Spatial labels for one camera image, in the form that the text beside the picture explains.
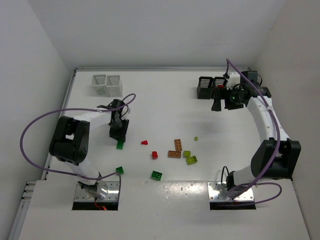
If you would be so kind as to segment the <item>long green lego brick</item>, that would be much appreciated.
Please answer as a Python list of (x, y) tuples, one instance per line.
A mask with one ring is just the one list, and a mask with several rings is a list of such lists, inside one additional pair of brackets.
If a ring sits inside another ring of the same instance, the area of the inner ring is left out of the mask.
[(124, 141), (122, 140), (122, 139), (119, 139), (118, 141), (117, 141), (117, 145), (116, 145), (116, 149), (117, 150), (123, 150), (123, 148), (124, 148)]

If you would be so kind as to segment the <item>small green lego brick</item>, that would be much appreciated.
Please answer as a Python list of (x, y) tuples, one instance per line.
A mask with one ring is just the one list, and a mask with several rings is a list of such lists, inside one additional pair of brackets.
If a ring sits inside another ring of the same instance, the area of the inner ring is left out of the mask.
[(115, 170), (119, 175), (123, 175), (124, 174), (124, 169), (123, 169), (122, 166), (117, 167)]

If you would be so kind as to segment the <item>red lego brick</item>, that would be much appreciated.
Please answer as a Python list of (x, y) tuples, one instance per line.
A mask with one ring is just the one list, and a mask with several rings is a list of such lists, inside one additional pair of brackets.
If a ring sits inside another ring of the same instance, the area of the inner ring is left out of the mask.
[(153, 159), (153, 160), (157, 160), (158, 157), (159, 157), (157, 151), (152, 151), (151, 156), (152, 156), (152, 159)]

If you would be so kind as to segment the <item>green lego brick front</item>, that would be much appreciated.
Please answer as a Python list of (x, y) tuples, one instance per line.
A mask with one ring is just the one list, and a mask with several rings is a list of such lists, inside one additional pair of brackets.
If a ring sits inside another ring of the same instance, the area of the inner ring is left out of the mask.
[(152, 171), (150, 178), (155, 181), (160, 181), (162, 179), (162, 173), (158, 171)]

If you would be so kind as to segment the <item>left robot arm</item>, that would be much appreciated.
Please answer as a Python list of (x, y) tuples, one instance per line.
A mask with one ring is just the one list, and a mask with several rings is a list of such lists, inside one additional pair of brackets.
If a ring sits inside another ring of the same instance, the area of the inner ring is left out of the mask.
[(81, 189), (95, 198), (107, 196), (107, 186), (102, 176), (89, 161), (90, 132), (104, 125), (109, 126), (109, 137), (124, 144), (129, 126), (125, 102), (114, 99), (109, 105), (99, 105), (97, 109), (74, 117), (59, 118), (49, 153), (58, 161), (65, 163), (78, 176)]

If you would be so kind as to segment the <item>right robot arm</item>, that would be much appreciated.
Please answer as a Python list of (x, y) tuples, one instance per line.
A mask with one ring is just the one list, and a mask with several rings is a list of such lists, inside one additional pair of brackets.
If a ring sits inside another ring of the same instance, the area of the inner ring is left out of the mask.
[(230, 72), (135, 72), (122, 76), (135, 93), (123, 163), (132, 177), (162, 172), (166, 180), (213, 180), (227, 187), (255, 178), (288, 179), (301, 151), (281, 128), (266, 87)]

